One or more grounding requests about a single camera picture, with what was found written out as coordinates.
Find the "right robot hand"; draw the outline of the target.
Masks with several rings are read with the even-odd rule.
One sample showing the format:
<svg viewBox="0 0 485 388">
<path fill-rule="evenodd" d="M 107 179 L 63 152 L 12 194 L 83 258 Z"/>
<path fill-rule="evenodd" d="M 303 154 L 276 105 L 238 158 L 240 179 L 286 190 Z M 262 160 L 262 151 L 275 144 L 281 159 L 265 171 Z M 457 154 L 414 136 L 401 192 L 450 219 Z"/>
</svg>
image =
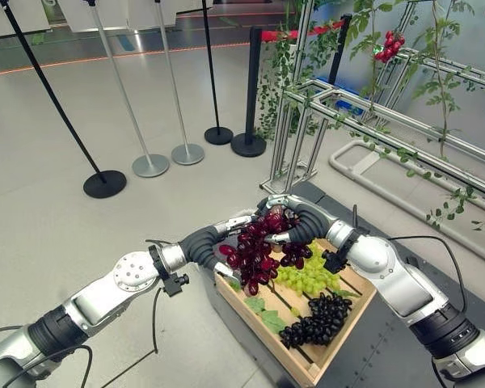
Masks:
<svg viewBox="0 0 485 388">
<path fill-rule="evenodd" d="M 297 224 L 279 234 L 270 234 L 264 238 L 267 243 L 306 243 L 314 238 L 325 238 L 337 218 L 325 209 L 304 197 L 294 194 L 273 194 L 257 204 L 256 214 L 263 215 L 265 210 L 279 205 L 292 210 L 298 216 Z"/>
</svg>

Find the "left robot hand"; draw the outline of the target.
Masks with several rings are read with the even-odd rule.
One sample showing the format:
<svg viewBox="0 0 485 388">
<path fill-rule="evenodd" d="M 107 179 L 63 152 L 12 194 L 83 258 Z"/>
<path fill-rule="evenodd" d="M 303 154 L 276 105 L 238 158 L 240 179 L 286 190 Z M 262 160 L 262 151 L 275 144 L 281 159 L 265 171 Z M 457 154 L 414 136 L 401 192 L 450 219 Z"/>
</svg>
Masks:
<svg viewBox="0 0 485 388">
<path fill-rule="evenodd" d="M 213 247 L 254 220 L 254 216 L 246 215 L 220 221 L 191 233 L 178 244 L 188 263 L 195 263 L 213 271 L 219 262 Z"/>
</svg>

